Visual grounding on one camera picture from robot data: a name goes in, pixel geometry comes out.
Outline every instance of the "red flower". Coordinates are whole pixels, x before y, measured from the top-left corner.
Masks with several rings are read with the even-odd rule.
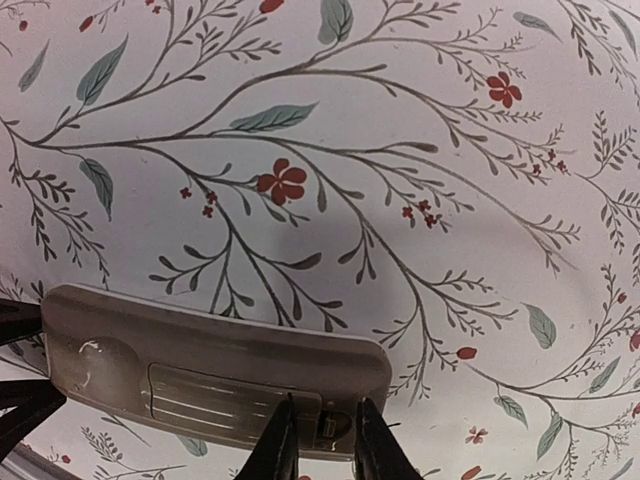
[[[471,434],[471,436],[467,437],[464,443],[473,442],[474,445],[478,445],[484,442],[484,438],[482,437],[489,434],[489,432],[487,432],[484,428],[478,431],[475,426],[471,430],[469,430],[469,433]]]
[[[91,26],[92,23],[93,23],[93,15],[85,18],[83,22],[80,24],[80,28],[79,28],[80,32],[84,32],[87,28]]]
[[[515,85],[511,85],[509,75],[504,72],[498,73],[497,77],[487,78],[487,85],[493,90],[489,90],[489,96],[496,102],[502,102],[504,108],[511,108],[513,99],[522,100],[522,92]]]
[[[476,353],[478,353],[478,350],[473,347],[462,347],[456,352],[456,355],[460,360],[472,360],[476,358]]]
[[[264,0],[260,4],[260,13],[274,12],[284,3],[284,0]]]
[[[465,472],[462,477],[460,477],[460,480],[471,480],[472,478],[475,478],[476,475],[478,475],[481,471],[482,469],[479,466],[473,467],[471,470]]]
[[[629,349],[635,352],[638,348],[640,348],[640,330],[637,330],[629,339]]]
[[[440,220],[442,218],[442,215],[438,214],[438,215],[427,215],[426,217],[424,217],[424,221],[427,222],[427,227],[429,228],[433,228],[434,225],[438,224],[438,220]]]
[[[271,200],[278,206],[284,205],[287,198],[297,200],[304,195],[304,188],[300,185],[307,179],[304,170],[298,167],[289,168],[289,160],[279,158],[273,164],[273,175],[265,173],[258,177],[258,192],[271,190]]]

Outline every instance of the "botanical pattern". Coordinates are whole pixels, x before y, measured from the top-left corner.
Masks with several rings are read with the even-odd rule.
[[[0,293],[80,281],[368,335],[394,366],[389,421],[418,418],[398,438],[441,459],[403,444],[425,478],[631,478],[640,10],[290,3],[0,0]],[[31,28],[62,18],[72,32]],[[43,357],[36,337],[0,368],[43,375]],[[74,424],[83,455],[30,444],[98,480],[205,461],[235,476],[244,458],[115,416]]]

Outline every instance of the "green leaf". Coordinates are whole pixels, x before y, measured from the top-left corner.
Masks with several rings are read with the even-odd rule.
[[[322,253],[318,252],[305,258],[304,260],[300,260],[299,262],[285,263],[283,265],[286,265],[287,267],[293,268],[295,270],[309,270],[310,268],[313,268],[318,263],[320,263],[321,259],[322,259]]]
[[[616,368],[618,368],[619,362],[620,357],[616,358],[613,362],[607,365],[607,368],[605,368],[596,378],[593,379],[593,381],[591,382],[591,386],[589,387],[589,393],[596,393],[607,384],[607,382],[611,378],[611,375],[613,375],[613,372],[615,372]]]
[[[282,222],[282,223],[284,223],[284,222],[286,222],[286,221],[287,221],[287,219],[286,219],[286,218],[284,218],[280,213],[276,212],[275,210],[272,210],[271,208],[266,207],[266,206],[265,206],[265,208],[267,209],[267,212],[269,212],[269,214],[270,214],[270,215],[271,215],[275,220],[277,220],[278,222]]]
[[[242,197],[242,206],[244,207],[244,213],[247,216],[251,215],[251,204],[249,203],[249,200],[247,200],[242,194],[240,194],[240,196]]]
[[[340,265],[344,265],[345,263],[349,263],[353,257],[356,255],[356,253],[358,253],[358,250],[360,249],[359,245],[356,245],[356,248],[354,248],[353,250],[345,253],[344,255],[342,255],[339,259],[338,259],[338,263]]]
[[[160,255],[158,257],[158,261],[163,264],[165,267],[167,267],[170,270],[173,270],[174,272],[179,271],[176,267],[173,266],[173,263],[171,263],[171,261],[165,257],[164,255]]]
[[[349,0],[322,0],[320,5],[322,25],[318,40],[323,45],[344,42],[353,26],[353,11]]]
[[[200,272],[196,272],[193,274],[191,279],[189,280],[189,290],[195,292],[198,289],[198,279],[200,277]]]
[[[256,302],[253,298],[251,297],[247,297],[246,295],[242,295],[238,292],[235,292],[235,296],[238,298],[238,300],[240,300],[242,303],[244,303],[247,307],[253,307]]]
[[[19,357],[24,356],[24,350],[22,350],[20,345],[18,345],[17,343],[10,343],[9,350],[11,350],[13,353],[15,353]]]
[[[322,181],[318,181],[318,210],[320,213],[327,209],[327,192],[322,185]]]
[[[629,25],[627,25],[627,22],[625,22],[624,19],[613,10],[609,10],[609,15],[611,15],[613,21],[616,22],[616,25],[618,25],[620,30],[622,30],[625,40],[627,41],[627,43],[631,47],[631,50],[633,50],[633,54],[637,58],[638,52],[636,48],[636,37],[633,36],[633,32],[629,28]]]
[[[44,58],[47,55],[47,50],[49,49],[49,42],[44,46],[42,51],[38,54],[36,59],[33,61],[31,66],[27,68],[27,71],[24,72],[20,81],[18,82],[18,87],[20,87],[21,92],[26,92],[27,89],[33,85],[33,82],[36,81],[38,75],[40,75],[40,70],[42,70],[42,65],[44,64]]]
[[[331,319],[326,315],[324,317],[324,331],[327,333],[333,332],[333,324],[331,323]]]
[[[542,20],[541,18],[534,17],[533,15],[529,15],[528,13],[524,13],[524,12],[514,13],[513,18],[524,27],[537,28],[538,30],[547,32],[553,35],[554,37],[556,37],[558,40],[560,40],[560,37],[556,35],[556,32],[554,32],[553,29],[549,26],[549,24],[544,20]]]
[[[434,475],[436,473],[440,473],[441,471],[442,471],[441,468],[433,468],[433,469],[429,470],[427,473],[423,474],[422,478],[426,478],[426,477],[428,477],[430,475]]]
[[[438,153],[438,147],[431,143],[425,142],[407,142],[406,145],[408,147],[415,148],[416,150],[420,150],[424,153]]]
[[[538,343],[543,349],[548,349],[553,346],[556,341],[556,326],[538,307],[533,305],[524,305],[529,310],[529,328],[531,333],[536,337]]]
[[[93,105],[96,100],[98,100],[102,90],[118,66],[118,62],[127,46],[128,39],[129,36],[127,35],[118,47],[94,63],[85,76],[82,77],[78,85],[78,90],[76,91],[76,98],[78,100],[85,105]]]
[[[178,440],[184,445],[184,448],[187,449],[194,457],[204,457],[208,453],[207,444],[202,440],[196,440],[195,438],[183,437],[182,435],[176,435]]]
[[[84,173],[94,187],[98,200],[107,211],[111,221],[111,204],[113,203],[113,179],[109,172],[95,160],[87,158],[80,162],[80,171]]]
[[[316,108],[317,103],[311,105],[276,105],[250,117],[234,120],[229,125],[241,132],[272,132],[283,128],[293,127],[305,120]]]
[[[113,418],[109,418],[109,417],[101,417],[100,420],[102,420],[103,422],[107,422],[110,423],[112,425],[120,425],[118,422],[116,422]]]
[[[198,260],[208,260],[207,257],[205,257],[202,253],[200,253],[198,250],[193,248],[191,245],[184,245],[183,248],[185,253],[193,258],[197,258]]]
[[[555,442],[560,430],[562,430],[562,425],[564,421],[562,417],[558,414],[558,412],[553,413],[553,417],[551,417],[551,423],[549,424],[549,428],[547,431],[542,434],[540,437],[540,441],[538,442],[538,460],[540,460],[545,453],[549,451],[553,442]]]
[[[328,316],[329,319],[331,319],[331,321],[338,325],[340,328],[349,328],[349,325],[347,325],[341,318],[336,317],[335,315],[331,315],[330,313],[325,313],[325,315]]]
[[[356,190],[343,190],[342,193],[355,200],[364,200],[364,193],[358,192]]]
[[[320,305],[321,307],[324,308],[340,308],[342,307],[344,304],[341,300],[331,300],[329,302],[318,302],[318,305]]]
[[[496,405],[502,407],[507,415],[512,418],[515,418],[519,422],[521,422],[525,427],[529,428],[527,424],[527,416],[524,413],[524,410],[520,406],[518,402],[516,402],[513,398],[505,396],[496,397],[493,399]]]
[[[293,291],[293,318],[294,320],[300,320],[302,318],[302,305],[300,305],[300,298],[298,294]]]
[[[631,469],[631,465],[633,465],[633,458],[627,460],[627,463],[625,463],[624,466],[609,480],[618,480],[622,475],[624,475]]]
[[[460,139],[453,130],[449,130],[449,136],[451,137],[451,143],[453,143],[453,146],[458,148],[460,146]]]

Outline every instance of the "red berry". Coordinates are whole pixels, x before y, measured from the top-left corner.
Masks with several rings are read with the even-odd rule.
[[[91,26],[93,23],[93,15],[84,19],[84,21],[80,24],[80,31],[84,32],[87,28]]]
[[[481,471],[482,469],[480,468],[480,466],[473,467],[471,470],[462,475],[461,480],[471,480],[475,478],[476,475],[478,475]]]
[[[260,4],[260,13],[271,13],[276,11],[282,4],[284,0],[264,0]]]
[[[473,347],[462,347],[456,352],[456,355],[460,360],[471,360],[476,357],[476,353],[478,350]]]

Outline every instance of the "floral wallpaper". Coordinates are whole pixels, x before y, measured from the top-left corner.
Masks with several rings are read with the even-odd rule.
[[[0,293],[368,336],[424,478],[635,478],[638,35],[633,0],[0,0]],[[79,404],[25,444],[97,480],[247,457]]]

